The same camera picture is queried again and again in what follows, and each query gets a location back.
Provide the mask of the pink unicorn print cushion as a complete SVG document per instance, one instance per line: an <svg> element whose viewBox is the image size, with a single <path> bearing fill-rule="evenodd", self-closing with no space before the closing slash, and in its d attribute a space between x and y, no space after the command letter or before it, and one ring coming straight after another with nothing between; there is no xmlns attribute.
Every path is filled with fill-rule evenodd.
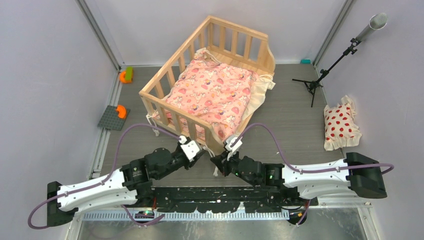
<svg viewBox="0 0 424 240"><path fill-rule="evenodd" d="M224 151L229 136L245 129L274 86L272 75L221 62L201 48L171 80L168 94L159 90L152 96L143 89L140 96L150 124L190 137L214 156Z"/></svg>

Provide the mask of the wooden slatted pet bed frame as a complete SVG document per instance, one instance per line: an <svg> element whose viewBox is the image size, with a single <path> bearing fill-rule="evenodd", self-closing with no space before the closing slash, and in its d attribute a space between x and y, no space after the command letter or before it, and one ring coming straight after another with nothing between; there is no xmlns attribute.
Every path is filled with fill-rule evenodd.
<svg viewBox="0 0 424 240"><path fill-rule="evenodd" d="M139 95L154 126L220 154L264 104L275 67L267 34L210 15Z"/></svg>

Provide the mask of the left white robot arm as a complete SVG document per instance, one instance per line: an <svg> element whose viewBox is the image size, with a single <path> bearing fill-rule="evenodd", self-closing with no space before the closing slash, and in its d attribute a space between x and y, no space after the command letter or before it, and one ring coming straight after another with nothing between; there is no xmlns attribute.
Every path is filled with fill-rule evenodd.
<svg viewBox="0 0 424 240"><path fill-rule="evenodd" d="M191 140L178 143L174 152L157 148L111 175L71 185L50 182L47 196L55 199L47 203L47 226L61 226L76 215L105 207L136 204L148 207L155 198L153 180L161 180L180 168L189 170L204 153L205 150Z"/></svg>

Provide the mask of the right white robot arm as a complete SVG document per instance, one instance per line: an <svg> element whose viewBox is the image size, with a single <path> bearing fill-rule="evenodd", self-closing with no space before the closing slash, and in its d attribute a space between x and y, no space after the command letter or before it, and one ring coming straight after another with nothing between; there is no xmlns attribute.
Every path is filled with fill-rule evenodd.
<svg viewBox="0 0 424 240"><path fill-rule="evenodd" d="M262 163L248 156L231 157L227 152L211 157L225 177L233 174L253 187L271 193L284 193L291 205L303 200L340 193L356 193L366 199L386 198L383 164L357 152L327 163L292 165Z"/></svg>

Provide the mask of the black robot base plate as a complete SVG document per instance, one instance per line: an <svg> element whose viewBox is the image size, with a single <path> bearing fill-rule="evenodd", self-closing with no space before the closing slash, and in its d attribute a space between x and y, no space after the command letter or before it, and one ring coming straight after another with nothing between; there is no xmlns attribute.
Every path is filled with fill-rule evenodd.
<svg viewBox="0 0 424 240"><path fill-rule="evenodd" d="M270 192L259 187L156 187L130 208L152 208L162 213L234 213L240 207L249 214L296 210L308 201L297 189Z"/></svg>

